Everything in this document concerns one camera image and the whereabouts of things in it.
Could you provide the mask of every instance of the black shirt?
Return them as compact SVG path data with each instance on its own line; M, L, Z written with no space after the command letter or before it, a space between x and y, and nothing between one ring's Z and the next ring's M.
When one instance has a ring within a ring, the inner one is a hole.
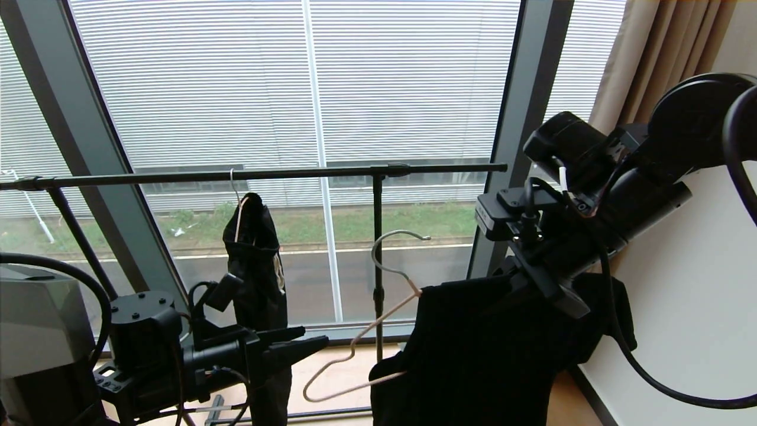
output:
M407 371L371 388L373 424L543 425L555 376L586 362L609 334L608 284L582 274L573 289L591 313L573 319L543 298L488 312L510 291L505 277L426 287L404 351L379 362L370 379ZM625 287L615 306L635 348Z

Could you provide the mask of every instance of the road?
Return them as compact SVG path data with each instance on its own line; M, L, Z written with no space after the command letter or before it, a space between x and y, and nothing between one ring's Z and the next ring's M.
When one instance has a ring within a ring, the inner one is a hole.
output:
M465 278L471 247L425 246L402 247L384 250L384 264L405 271L419 287L440 284L449 280ZM329 260L324 252L282 253L282 264L286 279L289 324L332 323L335 320L332 300L332 283ZM368 249L337 251L337 265L341 288L341 305L345 321L365 321L373 318L372 290L374 281L373 263ZM76 262L76 266L92 273L86 263ZM103 262L108 277L119 294L133 293L126 276L116 262ZM176 259L187 287L204 280L219 280L226 273L226 257L186 256ZM390 308L410 294L404 279L391 273L384 273L386 289L385 307ZM91 317L96 315L96 301L85 295ZM232 324L233 308L225 312L212 312L208 317L218 325ZM403 307L392 318L412 318L416 303Z

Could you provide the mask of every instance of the wooden floor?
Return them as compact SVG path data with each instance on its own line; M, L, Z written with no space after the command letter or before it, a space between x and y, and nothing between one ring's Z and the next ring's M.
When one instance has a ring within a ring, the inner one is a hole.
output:
M391 356L399 347L396 345L387 345L385 347L385 356ZM348 349L326 349L317 354L299 362L292 368L293 380L292 391L289 399L289 412L313 412L328 409L341 409L347 407L364 407L370 406L370 389L362 389L348 395L339 396L323 403L309 403L302 397L302 388L305 382L310 379L313 372L317 371L323 364L332 359L344 357ZM343 364L333 365L329 370L316 380L310 388L309 395L320 396L336 390L345 389L350 386L363 383L368 377L368 372L375 364L375 349L372 346L360 347L354 359ZM223 395L226 404L236 404L244 401L245 389L238 385L230 387L220 392ZM188 403L187 407L207 406L207 403ZM115 411L112 406L106 403L108 414L115 419ZM224 412L221 418L233 418L235 412ZM195 424L198 426L204 423L207 414L192 414ZM307 421L290 421L294 423L308 423L316 426L370 426L372 419L369 416L361 418L343 418L343 419L323 419ZM164 418L148 423L148 426L173 426L174 418ZM547 426L601 426L600 420L594 414L589 403L584 398L581 391L573 382L568 374L558 376L552 396L550 398L549 414Z

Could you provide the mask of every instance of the clothing rack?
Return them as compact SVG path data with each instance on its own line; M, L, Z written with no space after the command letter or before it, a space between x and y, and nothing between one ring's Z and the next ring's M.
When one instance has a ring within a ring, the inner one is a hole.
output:
M100 284L105 288L108 296L112 299L118 297L116 290L110 279L105 273L100 261L97 259L95 250L89 244L84 231L79 222L74 217L73 211L68 204L66 196L61 191L62 188L81 187L81 186L109 186L109 185L139 185L144 183L180 183L180 182L211 182L225 180L262 180L262 179L296 179L308 177L347 177L347 176L370 176L372 178L373 190L373 239L377 240L382 234L382 190L383 180L387 177L401 177L408 174L421 173L459 173L459 172L504 172L507 171L507 164L448 164L448 165L426 165L411 166L408 164L395 163L381 166L361 167L361 168L302 168L302 169L279 169L270 171L199 171L199 172L176 172L162 174L118 174L118 175L101 175L101 176L73 176L73 177L27 177L14 182L0 183L0 191L21 190L21 191L47 191L53 203L58 207L61 216L66 221L66 225L71 230L73 238L81 248L84 257L89 266L99 279ZM382 248L378 246L376 250L376 259L382 260ZM375 267L375 287L373 289L373 301L375 317L378 318L384 313L384 284L382 270ZM383 326L379 324L376 328L376 358L378 361L383 359L384 351L384 331ZM328 410L328 412L312 412L311 415L321 414L352 414L357 412L368 412L370 407L360 407L342 410ZM302 417L301 414L294 413L290 418ZM215 420L214 424L221 424L223 421Z

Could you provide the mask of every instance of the white vertical pole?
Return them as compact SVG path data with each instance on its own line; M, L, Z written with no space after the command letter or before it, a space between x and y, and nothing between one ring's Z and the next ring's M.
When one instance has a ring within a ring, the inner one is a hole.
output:
M307 67L310 71L310 91L313 97L313 118L316 125L316 144L318 147L318 167L326 167L326 145L323 140L323 121L321 119L321 98L318 90L318 69L316 67L316 50L313 43L313 24L310 18L310 0L302 1L302 17L305 26L305 43L307 47ZM339 290L339 270L336 263L336 242L334 239L334 219L331 211L329 179L321 177L321 196L323 197L323 218L326 223L326 246L329 250L329 270L332 279L332 298L334 299L334 318L342 322L341 291Z
M10 169L9 171L3 171L3 174L10 174L13 176L14 180L18 180L18 174L16 174L16 171L13 169ZM32 199L29 197L29 193L27 191L21 191L23 193L23 196L26 197L26 201L29 203L29 207L32 208L32 211L34 212L34 215L37 217L37 221L39 222L39 226L42 227L42 232L45 233L45 235L48 237L48 241L50 241L50 244L55 242L55 238L52 237L52 233L50 233L50 230L47 228L47 224L42 219L42 216L39 215L39 212L37 211L37 208L34 206L34 203L32 202Z

